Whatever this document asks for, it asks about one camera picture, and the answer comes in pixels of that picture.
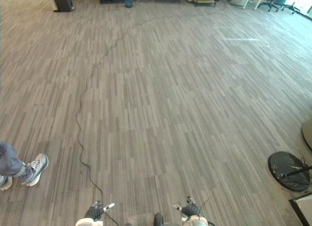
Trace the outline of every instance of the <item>jeans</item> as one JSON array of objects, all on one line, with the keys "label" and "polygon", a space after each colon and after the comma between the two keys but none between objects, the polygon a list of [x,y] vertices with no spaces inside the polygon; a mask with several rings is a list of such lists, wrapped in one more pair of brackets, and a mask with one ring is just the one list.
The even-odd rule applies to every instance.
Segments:
[{"label": "jeans", "polygon": [[32,169],[16,158],[16,149],[0,141],[0,175],[25,180],[32,175]]}]

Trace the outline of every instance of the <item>black round base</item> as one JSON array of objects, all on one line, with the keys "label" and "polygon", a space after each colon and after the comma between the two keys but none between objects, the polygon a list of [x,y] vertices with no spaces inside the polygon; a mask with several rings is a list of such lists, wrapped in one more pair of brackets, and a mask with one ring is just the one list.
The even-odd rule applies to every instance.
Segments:
[{"label": "black round base", "polygon": [[310,186],[310,175],[308,171],[285,178],[281,177],[282,175],[307,167],[294,155],[284,151],[276,152],[269,157],[268,165],[273,177],[285,188],[301,192]]}]

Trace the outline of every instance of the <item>shoelace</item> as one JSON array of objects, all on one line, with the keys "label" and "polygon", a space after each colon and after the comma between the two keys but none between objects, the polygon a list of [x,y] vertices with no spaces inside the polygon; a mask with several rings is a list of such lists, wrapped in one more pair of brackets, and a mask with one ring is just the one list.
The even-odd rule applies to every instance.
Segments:
[{"label": "shoelace", "polygon": [[40,161],[32,161],[29,166],[35,171],[37,167],[39,166]]}]

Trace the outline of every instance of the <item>person's leg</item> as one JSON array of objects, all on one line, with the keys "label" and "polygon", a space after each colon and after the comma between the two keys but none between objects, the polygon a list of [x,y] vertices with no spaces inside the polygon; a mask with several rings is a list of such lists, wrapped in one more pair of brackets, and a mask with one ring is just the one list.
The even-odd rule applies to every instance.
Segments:
[{"label": "person's leg", "polygon": [[24,180],[23,184],[33,186],[39,181],[42,171],[48,166],[49,161],[45,154],[39,154],[34,161],[25,165],[15,157],[16,153],[14,148],[0,141],[0,175],[4,177],[0,178],[1,189],[8,189],[9,184],[6,182],[10,182],[12,177]]}]

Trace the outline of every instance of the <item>black stand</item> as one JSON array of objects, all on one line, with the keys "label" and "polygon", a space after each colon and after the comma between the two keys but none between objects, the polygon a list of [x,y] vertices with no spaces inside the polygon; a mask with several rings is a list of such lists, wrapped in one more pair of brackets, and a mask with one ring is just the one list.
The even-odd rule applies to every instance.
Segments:
[{"label": "black stand", "polygon": [[279,151],[268,159],[271,174],[282,186],[292,191],[306,190],[311,183],[309,170],[312,166],[306,166],[294,155]]},{"label": "black stand", "polygon": [[72,0],[54,0],[54,1],[58,7],[58,12],[71,12],[74,9]]}]

